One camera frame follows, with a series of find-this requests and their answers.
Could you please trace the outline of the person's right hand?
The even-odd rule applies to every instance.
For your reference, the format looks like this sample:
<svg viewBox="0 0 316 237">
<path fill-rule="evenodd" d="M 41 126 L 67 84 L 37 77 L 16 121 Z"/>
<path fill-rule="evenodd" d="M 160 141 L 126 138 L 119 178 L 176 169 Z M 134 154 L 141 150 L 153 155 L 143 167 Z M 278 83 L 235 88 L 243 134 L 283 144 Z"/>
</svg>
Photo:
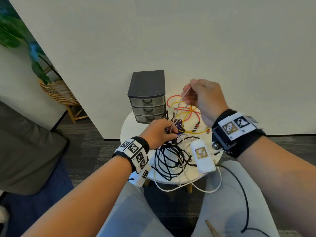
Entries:
<svg viewBox="0 0 316 237">
<path fill-rule="evenodd" d="M 229 109 L 219 83 L 206 79 L 197 79 L 195 91 L 198 96 L 197 107 L 203 122 L 212 128 L 216 119 Z"/>
</svg>

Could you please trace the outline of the person's left forearm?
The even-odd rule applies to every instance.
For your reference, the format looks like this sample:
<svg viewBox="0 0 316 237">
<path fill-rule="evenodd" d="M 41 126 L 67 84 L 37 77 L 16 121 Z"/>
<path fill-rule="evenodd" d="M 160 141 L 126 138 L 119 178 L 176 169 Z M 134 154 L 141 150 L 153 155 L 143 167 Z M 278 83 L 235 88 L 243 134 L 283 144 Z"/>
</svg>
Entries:
<svg viewBox="0 0 316 237">
<path fill-rule="evenodd" d="M 115 156 L 45 212 L 21 237 L 96 237 L 132 173 Z"/>
</svg>

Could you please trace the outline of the person's right forearm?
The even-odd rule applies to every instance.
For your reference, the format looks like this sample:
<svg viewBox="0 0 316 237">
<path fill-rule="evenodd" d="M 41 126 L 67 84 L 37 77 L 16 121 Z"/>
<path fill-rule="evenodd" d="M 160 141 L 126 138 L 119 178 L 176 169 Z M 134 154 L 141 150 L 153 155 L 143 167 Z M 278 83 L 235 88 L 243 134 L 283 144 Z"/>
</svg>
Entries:
<svg viewBox="0 0 316 237">
<path fill-rule="evenodd" d="M 262 136 L 237 160 L 303 237 L 316 237 L 316 166 Z"/>
</svg>

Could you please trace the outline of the grey drawer organiser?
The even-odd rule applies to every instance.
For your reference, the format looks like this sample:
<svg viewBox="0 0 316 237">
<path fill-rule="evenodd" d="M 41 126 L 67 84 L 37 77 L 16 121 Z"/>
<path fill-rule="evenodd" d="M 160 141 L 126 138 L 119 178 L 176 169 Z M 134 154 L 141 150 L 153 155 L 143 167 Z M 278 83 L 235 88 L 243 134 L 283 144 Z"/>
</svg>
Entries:
<svg viewBox="0 0 316 237">
<path fill-rule="evenodd" d="M 134 72 L 127 95 L 137 123 L 168 117 L 163 70 Z"/>
</svg>

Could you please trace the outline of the left wrist band with markers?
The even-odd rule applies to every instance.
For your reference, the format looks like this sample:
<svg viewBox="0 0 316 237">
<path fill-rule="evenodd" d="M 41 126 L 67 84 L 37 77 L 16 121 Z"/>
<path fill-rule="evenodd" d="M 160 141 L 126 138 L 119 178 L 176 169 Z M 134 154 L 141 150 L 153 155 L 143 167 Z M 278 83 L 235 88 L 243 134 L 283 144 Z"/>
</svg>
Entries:
<svg viewBox="0 0 316 237">
<path fill-rule="evenodd" d="M 127 159 L 132 173 L 128 182 L 140 188 L 143 187 L 152 167 L 149 164 L 149 144 L 142 137 L 135 136 L 123 142 L 113 153 L 112 157 L 120 156 Z"/>
</svg>

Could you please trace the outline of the wrist band with markers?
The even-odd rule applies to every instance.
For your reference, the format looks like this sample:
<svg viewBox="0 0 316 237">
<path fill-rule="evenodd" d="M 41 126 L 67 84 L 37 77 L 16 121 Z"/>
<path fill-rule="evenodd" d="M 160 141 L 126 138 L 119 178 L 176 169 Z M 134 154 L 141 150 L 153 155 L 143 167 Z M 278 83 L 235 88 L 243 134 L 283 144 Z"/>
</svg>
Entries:
<svg viewBox="0 0 316 237">
<path fill-rule="evenodd" d="M 251 116 L 232 109 L 227 109 L 219 115 L 211 130 L 212 142 L 233 158 L 238 158 L 260 137 L 267 136 Z"/>
<path fill-rule="evenodd" d="M 135 136 L 123 142 L 113 153 L 112 157 L 120 156 L 127 159 L 132 173 L 128 182 L 140 188 L 143 187 L 152 167 L 149 164 L 149 144 L 142 137 Z"/>
</svg>

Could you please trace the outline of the right wrist band with markers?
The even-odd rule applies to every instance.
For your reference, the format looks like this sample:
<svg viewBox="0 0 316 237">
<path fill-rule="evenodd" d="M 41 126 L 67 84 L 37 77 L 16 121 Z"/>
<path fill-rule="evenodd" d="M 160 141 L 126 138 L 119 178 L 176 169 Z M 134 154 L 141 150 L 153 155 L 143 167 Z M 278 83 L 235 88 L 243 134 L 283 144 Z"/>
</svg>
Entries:
<svg viewBox="0 0 316 237">
<path fill-rule="evenodd" d="M 227 109 L 219 115 L 211 130 L 212 142 L 233 158 L 238 158 L 260 137 L 267 136 L 251 116 L 232 109 Z"/>
</svg>

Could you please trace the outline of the person's left leg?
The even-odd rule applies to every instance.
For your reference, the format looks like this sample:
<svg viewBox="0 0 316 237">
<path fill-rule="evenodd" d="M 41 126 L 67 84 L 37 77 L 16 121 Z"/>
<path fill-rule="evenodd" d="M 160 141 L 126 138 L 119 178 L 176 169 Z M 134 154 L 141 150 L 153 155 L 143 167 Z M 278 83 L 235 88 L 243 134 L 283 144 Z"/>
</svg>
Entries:
<svg viewBox="0 0 316 237">
<path fill-rule="evenodd" d="M 127 182 L 96 237 L 174 237 L 152 211 L 143 187 Z"/>
</svg>

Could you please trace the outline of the person's leg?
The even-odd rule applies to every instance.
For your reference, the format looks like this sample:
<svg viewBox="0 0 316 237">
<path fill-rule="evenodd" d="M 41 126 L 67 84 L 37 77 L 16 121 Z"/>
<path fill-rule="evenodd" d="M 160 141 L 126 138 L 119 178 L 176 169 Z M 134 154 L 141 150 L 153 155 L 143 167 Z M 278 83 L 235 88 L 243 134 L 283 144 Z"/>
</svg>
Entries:
<svg viewBox="0 0 316 237">
<path fill-rule="evenodd" d="M 249 206 L 248 228 L 241 232 L 247 222 L 247 206 L 238 181 L 225 168 L 219 167 L 222 184 L 214 193 L 206 193 L 201 212 L 192 233 L 192 237 L 211 237 L 211 231 L 205 220 L 215 228 L 221 237 L 279 237 L 278 230 L 271 216 L 266 200 L 250 175 L 242 165 L 233 160 L 221 163 L 241 182 Z"/>
<path fill-rule="evenodd" d="M 143 187 L 127 182 L 96 237 L 174 237 L 152 211 Z"/>
</svg>

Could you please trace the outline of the person's right leg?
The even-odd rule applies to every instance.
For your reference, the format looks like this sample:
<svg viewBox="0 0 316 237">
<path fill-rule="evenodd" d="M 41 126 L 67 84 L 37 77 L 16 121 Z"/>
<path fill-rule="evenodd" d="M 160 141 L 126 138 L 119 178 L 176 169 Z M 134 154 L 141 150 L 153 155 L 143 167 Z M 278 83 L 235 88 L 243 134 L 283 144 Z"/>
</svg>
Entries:
<svg viewBox="0 0 316 237">
<path fill-rule="evenodd" d="M 205 220 L 215 228 L 221 237 L 279 237 L 278 230 L 271 216 L 266 200 L 250 175 L 242 165 L 233 160 L 221 163 L 241 182 L 249 206 L 248 228 L 241 232 L 247 222 L 247 206 L 238 181 L 225 168 L 219 167 L 222 184 L 214 193 L 206 193 L 201 212 L 192 233 L 192 237 L 211 237 L 211 231 Z"/>
</svg>

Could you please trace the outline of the wooden plant stand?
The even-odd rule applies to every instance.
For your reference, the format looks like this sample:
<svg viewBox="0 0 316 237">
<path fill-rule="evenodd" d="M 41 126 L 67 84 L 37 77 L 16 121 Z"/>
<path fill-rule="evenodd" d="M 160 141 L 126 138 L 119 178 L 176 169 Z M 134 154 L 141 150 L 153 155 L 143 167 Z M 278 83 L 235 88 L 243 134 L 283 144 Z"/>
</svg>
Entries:
<svg viewBox="0 0 316 237">
<path fill-rule="evenodd" d="M 79 120 L 88 119 L 89 116 L 85 113 L 84 109 L 80 104 L 76 105 L 65 105 L 66 110 L 70 116 L 70 119 L 74 124 Z"/>
</svg>

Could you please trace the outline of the golden pointed object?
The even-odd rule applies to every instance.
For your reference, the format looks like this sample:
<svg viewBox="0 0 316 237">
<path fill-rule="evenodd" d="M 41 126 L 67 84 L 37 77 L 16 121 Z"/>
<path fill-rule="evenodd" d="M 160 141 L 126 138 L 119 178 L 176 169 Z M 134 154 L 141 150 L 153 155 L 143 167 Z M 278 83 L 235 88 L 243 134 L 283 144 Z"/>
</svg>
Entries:
<svg viewBox="0 0 316 237">
<path fill-rule="evenodd" d="M 211 223 L 208 220 L 205 220 L 205 223 L 207 224 L 212 237 L 220 237 L 215 228 L 211 225 Z"/>
</svg>

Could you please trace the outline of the wicker plant basket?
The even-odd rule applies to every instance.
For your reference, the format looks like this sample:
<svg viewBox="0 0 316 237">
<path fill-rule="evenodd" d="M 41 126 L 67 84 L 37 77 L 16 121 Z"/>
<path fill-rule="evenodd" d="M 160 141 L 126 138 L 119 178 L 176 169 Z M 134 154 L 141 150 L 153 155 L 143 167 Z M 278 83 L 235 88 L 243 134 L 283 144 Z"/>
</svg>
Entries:
<svg viewBox="0 0 316 237">
<path fill-rule="evenodd" d="M 39 79 L 39 85 L 48 96 L 62 105 L 79 105 L 79 102 L 69 87 L 58 75 L 56 75 L 54 71 L 48 67 L 44 70 L 44 73 L 49 77 L 51 82 L 45 84 L 41 79 Z"/>
</svg>

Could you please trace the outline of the blue rug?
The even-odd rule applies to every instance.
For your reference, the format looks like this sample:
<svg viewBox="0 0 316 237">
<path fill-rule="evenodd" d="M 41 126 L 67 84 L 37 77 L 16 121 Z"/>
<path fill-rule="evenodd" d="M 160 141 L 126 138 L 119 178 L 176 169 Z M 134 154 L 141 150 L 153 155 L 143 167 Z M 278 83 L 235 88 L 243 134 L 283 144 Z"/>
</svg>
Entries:
<svg viewBox="0 0 316 237">
<path fill-rule="evenodd" d="M 0 237 L 21 237 L 50 207 L 73 190 L 73 184 L 61 158 L 46 183 L 33 195 L 5 192 L 0 207 L 9 213 L 9 219 L 0 223 Z"/>
</svg>

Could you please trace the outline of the green plant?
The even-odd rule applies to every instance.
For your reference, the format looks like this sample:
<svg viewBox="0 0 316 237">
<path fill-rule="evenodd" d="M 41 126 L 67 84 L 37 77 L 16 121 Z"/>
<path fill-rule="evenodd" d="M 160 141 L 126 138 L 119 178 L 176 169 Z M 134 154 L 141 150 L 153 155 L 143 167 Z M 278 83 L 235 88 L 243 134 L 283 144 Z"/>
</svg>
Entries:
<svg viewBox="0 0 316 237">
<path fill-rule="evenodd" d="M 40 64 L 40 60 L 43 60 L 50 68 L 52 65 L 44 59 L 46 54 L 9 0 L 0 0 L 0 45 L 6 48 L 27 47 L 32 71 L 43 83 L 51 83 Z"/>
</svg>

